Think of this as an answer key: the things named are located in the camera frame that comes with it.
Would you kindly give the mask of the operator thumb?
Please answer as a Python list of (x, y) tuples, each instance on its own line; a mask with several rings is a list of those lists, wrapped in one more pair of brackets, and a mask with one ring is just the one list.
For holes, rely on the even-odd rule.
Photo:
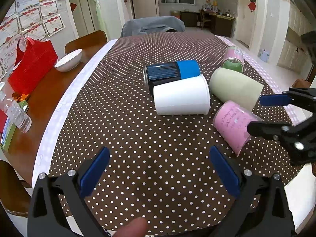
[(118, 229), (113, 237), (144, 237), (147, 234), (148, 223), (145, 218), (138, 217)]

